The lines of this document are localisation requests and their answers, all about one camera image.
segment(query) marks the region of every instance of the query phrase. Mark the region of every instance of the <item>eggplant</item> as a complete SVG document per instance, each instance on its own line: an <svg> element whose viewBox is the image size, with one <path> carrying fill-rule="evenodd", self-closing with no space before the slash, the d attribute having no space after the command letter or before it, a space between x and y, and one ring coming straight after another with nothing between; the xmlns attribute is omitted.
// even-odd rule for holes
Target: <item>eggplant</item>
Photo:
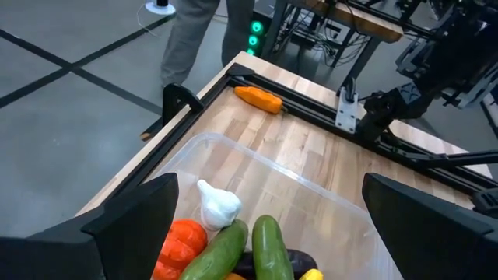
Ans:
<svg viewBox="0 0 498 280"><path fill-rule="evenodd" d="M287 254L289 255L290 264L293 267L294 279L301 278L301 276L312 268L318 269L317 262L309 254L291 249L287 249ZM244 252L240 256L240 259L232 272L247 280L256 279L252 251Z"/></svg>

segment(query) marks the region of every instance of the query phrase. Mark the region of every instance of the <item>cucumber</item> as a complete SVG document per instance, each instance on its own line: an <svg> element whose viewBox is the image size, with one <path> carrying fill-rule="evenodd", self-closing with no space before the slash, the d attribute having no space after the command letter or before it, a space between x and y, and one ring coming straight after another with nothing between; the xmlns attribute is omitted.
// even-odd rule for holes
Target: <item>cucumber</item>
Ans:
<svg viewBox="0 0 498 280"><path fill-rule="evenodd" d="M222 229L183 271L180 280L224 279L237 265L247 242L247 225L236 219Z"/></svg>
<svg viewBox="0 0 498 280"><path fill-rule="evenodd" d="M270 215L256 220L252 229L252 250L256 279L294 279L279 223Z"/></svg>

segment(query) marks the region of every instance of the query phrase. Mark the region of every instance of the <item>gray floor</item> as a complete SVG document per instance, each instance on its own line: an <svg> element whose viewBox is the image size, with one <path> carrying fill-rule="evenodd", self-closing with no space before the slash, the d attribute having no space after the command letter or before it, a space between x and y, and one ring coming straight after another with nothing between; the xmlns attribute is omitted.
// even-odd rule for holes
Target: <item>gray floor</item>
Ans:
<svg viewBox="0 0 498 280"><path fill-rule="evenodd" d="M0 28L36 44L67 61L84 56L136 30L136 12L142 2L131 0L4 0ZM218 13L226 15L222 2ZM159 17L140 12L143 24ZM430 26L426 6L414 21ZM221 39L226 25L213 20L185 86L199 91L221 68ZM85 70L160 104L159 66L170 23L145 34L102 58ZM395 71L394 59L410 43L382 44L358 80L361 95L390 89L408 79ZM289 46L279 64L295 71L297 47ZM300 62L300 74L313 54ZM58 69L0 39L0 97ZM352 64L330 71L321 61L309 78L336 89ZM29 96L0 109L0 234L28 236L73 216L126 162L143 147L139 133L157 119L148 112L87 82L67 74ZM480 108L456 110L435 102L420 121L411 124L462 148L477 151L497 147ZM450 128L457 123L458 130ZM493 166L498 177L498 169Z"/></svg>

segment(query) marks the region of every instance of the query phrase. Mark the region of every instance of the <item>clear plastic container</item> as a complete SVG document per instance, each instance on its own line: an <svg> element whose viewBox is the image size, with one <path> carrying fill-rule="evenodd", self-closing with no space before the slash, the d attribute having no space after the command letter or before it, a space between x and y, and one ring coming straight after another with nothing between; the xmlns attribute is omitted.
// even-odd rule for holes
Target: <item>clear plastic container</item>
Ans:
<svg viewBox="0 0 498 280"><path fill-rule="evenodd" d="M175 219L200 221L203 179L242 201L238 215L251 229L263 214L279 221L289 249L311 255L324 279L392 279L399 272L364 210L223 135L192 138L158 172L178 175Z"/></svg>

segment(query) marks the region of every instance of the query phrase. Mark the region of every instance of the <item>person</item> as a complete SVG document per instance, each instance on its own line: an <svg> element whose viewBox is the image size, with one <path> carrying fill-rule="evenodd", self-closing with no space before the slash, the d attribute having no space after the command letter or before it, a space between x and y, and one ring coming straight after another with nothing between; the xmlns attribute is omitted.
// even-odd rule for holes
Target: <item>person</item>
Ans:
<svg viewBox="0 0 498 280"><path fill-rule="evenodd" d="M178 0L176 19L161 63L163 86L181 84L188 77L218 5L219 0ZM247 49L254 0L226 0L226 9L228 23L222 45L223 66Z"/></svg>

